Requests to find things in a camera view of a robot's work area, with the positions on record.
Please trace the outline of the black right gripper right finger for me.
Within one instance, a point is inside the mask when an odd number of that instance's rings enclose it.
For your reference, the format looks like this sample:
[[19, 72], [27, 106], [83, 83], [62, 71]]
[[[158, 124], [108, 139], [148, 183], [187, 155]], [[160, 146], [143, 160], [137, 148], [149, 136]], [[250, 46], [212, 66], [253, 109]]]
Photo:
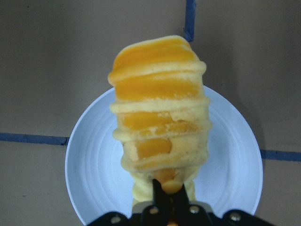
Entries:
[[190, 211], [190, 203], [182, 185], [181, 189], [174, 194], [174, 220], [178, 226], [196, 226], [199, 220], [199, 214]]

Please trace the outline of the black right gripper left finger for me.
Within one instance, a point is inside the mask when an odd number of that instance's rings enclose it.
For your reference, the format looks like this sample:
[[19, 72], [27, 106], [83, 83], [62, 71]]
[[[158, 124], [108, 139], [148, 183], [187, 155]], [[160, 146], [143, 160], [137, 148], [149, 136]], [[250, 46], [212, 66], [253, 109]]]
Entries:
[[153, 205], [151, 208], [151, 216], [155, 217], [155, 225], [169, 226], [172, 214], [171, 198], [167, 195], [161, 184], [156, 180], [152, 180], [153, 186]]

